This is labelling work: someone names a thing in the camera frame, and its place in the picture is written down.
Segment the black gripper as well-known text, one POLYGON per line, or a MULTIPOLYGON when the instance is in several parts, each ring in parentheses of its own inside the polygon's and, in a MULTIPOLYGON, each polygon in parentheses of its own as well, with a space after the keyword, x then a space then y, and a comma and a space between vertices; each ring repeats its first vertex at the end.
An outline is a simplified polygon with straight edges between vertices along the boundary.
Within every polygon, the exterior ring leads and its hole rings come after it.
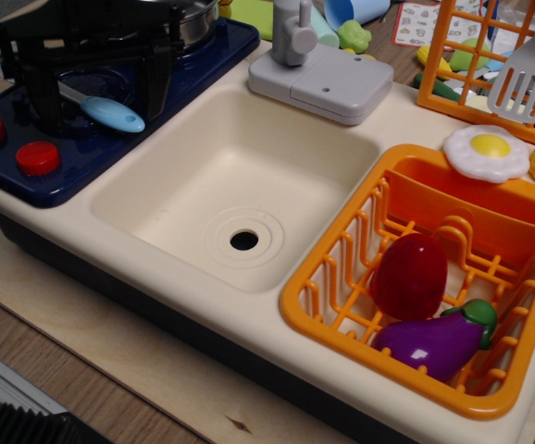
POLYGON ((171 59, 182 50, 176 1, 47 1, 0 21, 0 63, 23 83, 44 130, 64 133, 54 73, 64 68, 143 62, 147 118, 164 110, 171 59))

